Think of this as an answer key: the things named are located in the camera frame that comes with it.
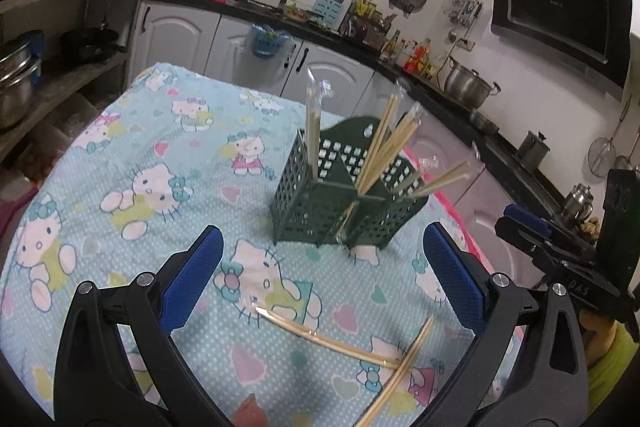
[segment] metal screw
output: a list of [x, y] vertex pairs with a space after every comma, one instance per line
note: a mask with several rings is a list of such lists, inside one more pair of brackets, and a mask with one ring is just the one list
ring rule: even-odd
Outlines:
[[94, 285], [91, 284], [89, 281], [81, 282], [78, 285], [78, 293], [80, 295], [85, 295], [85, 294], [89, 293], [91, 291], [91, 288], [93, 288], [93, 287], [94, 287]]
[[561, 285], [561, 283], [559, 283], [559, 282], [557, 282], [553, 286], [551, 286], [551, 289], [554, 291], [554, 293], [556, 295], [559, 295], [561, 297], [563, 295], [566, 295], [566, 288], [563, 285]]
[[509, 285], [509, 278], [504, 273], [497, 273], [492, 277], [494, 284], [496, 286], [500, 286], [500, 288], [505, 288]]
[[144, 272], [138, 275], [136, 283], [138, 286], [149, 286], [154, 281], [154, 275], [149, 272]]

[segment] light blue tablecloth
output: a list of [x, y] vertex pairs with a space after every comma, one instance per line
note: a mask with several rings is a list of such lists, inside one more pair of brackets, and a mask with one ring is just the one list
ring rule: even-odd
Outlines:
[[[337, 117], [324, 115], [322, 124]], [[431, 198], [386, 250], [350, 253], [272, 245], [268, 203], [296, 129], [298, 103], [157, 64], [66, 152], [23, 217], [0, 278], [0, 347], [52, 414], [52, 378], [71, 296], [82, 280], [124, 285], [185, 250], [208, 224], [224, 235], [220, 268], [173, 338], [228, 415], [251, 392], [274, 426], [351, 425], [390, 376], [258, 320], [251, 296], [300, 324], [400, 357], [431, 314], [436, 323], [375, 424], [409, 425], [469, 346], [422, 252], [424, 227], [464, 235]], [[122, 328], [147, 399], [159, 394]], [[499, 390], [520, 340], [495, 380]]]

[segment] utensil rack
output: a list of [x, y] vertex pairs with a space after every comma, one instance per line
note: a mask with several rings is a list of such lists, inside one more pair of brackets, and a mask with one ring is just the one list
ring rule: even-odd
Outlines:
[[[354, 182], [379, 123], [378, 118], [358, 116], [321, 131], [316, 180], [306, 161], [303, 132], [298, 131], [271, 203], [274, 245], [300, 241], [319, 247], [342, 242], [348, 248], [375, 245], [382, 249], [422, 209], [428, 196], [411, 197], [419, 180], [401, 194], [389, 192], [415, 172], [400, 155], [367, 194], [358, 195]], [[356, 207], [343, 226], [345, 211], [354, 202]]]

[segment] black cabinet handle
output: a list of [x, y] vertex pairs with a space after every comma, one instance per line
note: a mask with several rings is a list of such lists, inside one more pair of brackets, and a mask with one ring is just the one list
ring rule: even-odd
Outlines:
[[149, 15], [149, 12], [151, 11], [151, 6], [147, 6], [146, 10], [145, 10], [145, 16], [142, 17], [142, 29], [141, 29], [141, 33], [146, 32], [146, 16]]
[[294, 44], [291, 49], [289, 50], [289, 54], [287, 54], [287, 60], [284, 63], [284, 68], [286, 70], [289, 69], [289, 63], [291, 62], [291, 57], [293, 56], [293, 53], [296, 51], [296, 48], [298, 47], [297, 44]]
[[300, 73], [302, 66], [305, 64], [306, 56], [309, 54], [309, 48], [305, 48], [305, 52], [302, 54], [302, 60], [300, 60], [300, 65], [296, 68], [296, 73]]

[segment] countertop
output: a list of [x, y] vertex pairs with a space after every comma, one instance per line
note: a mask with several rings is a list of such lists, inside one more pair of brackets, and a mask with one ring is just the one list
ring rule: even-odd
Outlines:
[[339, 36], [322, 31], [309, 24], [299, 24], [270, 9], [248, 0], [228, 0], [222, 4], [215, 0], [149, 0], [203, 9], [249, 22], [290, 32], [293, 36], [323, 46], [336, 53], [357, 60], [364, 66], [395, 82], [398, 77], [409, 81], [409, 95], [433, 116], [438, 118], [458, 139], [471, 147], [474, 142], [489, 173], [520, 206], [543, 217], [559, 209], [562, 194], [540, 171], [530, 174], [513, 159], [515, 147], [500, 134], [485, 137], [469, 123], [469, 111], [449, 100], [436, 86], [423, 84], [404, 73], [401, 68], [378, 60], [377, 55], [364, 51]]

